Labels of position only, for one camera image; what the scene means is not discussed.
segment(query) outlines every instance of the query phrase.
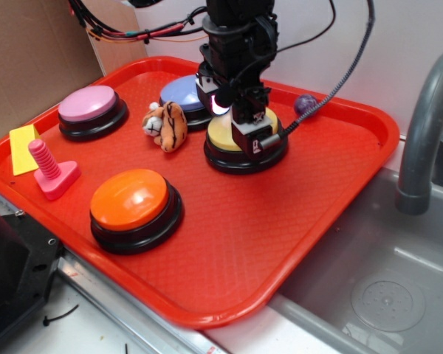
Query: pink bolt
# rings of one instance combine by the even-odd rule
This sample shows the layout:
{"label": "pink bolt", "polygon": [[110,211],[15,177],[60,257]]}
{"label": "pink bolt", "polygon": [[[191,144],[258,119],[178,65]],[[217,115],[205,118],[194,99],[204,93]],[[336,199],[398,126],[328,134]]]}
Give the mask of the pink bolt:
{"label": "pink bolt", "polygon": [[28,149],[39,166],[35,171],[35,179],[49,200],[60,198],[80,176],[77,162],[58,164],[43,140],[33,140]]}

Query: cardboard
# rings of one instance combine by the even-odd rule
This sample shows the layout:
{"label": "cardboard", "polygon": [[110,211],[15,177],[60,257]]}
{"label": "cardboard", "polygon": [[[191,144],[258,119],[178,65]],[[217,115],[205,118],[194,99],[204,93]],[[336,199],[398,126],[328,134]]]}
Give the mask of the cardboard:
{"label": "cardboard", "polygon": [[101,76],[67,1],[0,1],[0,138]]}

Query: red tray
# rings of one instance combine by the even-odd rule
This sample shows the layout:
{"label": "red tray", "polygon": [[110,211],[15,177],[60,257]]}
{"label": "red tray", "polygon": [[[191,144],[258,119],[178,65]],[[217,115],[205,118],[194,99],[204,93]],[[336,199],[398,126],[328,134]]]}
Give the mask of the red tray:
{"label": "red tray", "polygon": [[[75,160],[82,170],[57,201],[45,199],[32,173],[13,176],[4,137],[0,193],[161,316],[202,329],[226,325],[267,303],[394,151],[399,130],[382,111],[334,99],[289,136],[289,152],[279,164],[249,176],[223,174],[205,161],[205,132],[190,133],[178,151],[167,154],[141,128],[161,89],[196,68],[176,58],[146,58],[98,80],[126,101],[130,116],[93,142],[65,140],[57,108],[35,118],[31,123],[57,161]],[[295,98],[307,91],[266,84],[272,87],[270,108],[287,126],[295,119]],[[161,246],[117,256],[93,239],[89,204],[105,180],[134,168],[166,177],[182,196],[185,218]]]}

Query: sink basin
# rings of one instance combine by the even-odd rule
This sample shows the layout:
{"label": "sink basin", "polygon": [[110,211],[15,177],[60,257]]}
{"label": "sink basin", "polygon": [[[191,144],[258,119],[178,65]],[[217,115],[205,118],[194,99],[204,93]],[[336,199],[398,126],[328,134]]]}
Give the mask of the sink basin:
{"label": "sink basin", "polygon": [[396,180],[374,177],[283,284],[291,305],[278,310],[313,316],[355,353],[443,353],[443,188],[427,213],[403,215]]}

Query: small purple ball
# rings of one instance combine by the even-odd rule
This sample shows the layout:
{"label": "small purple ball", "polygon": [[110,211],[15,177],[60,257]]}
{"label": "small purple ball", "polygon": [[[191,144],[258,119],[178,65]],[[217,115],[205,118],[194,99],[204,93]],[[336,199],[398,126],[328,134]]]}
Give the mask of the small purple ball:
{"label": "small purple ball", "polygon": [[310,108],[315,107],[317,104],[318,101],[315,96],[312,96],[311,94],[302,94],[295,100],[294,111],[298,116],[301,116]]}

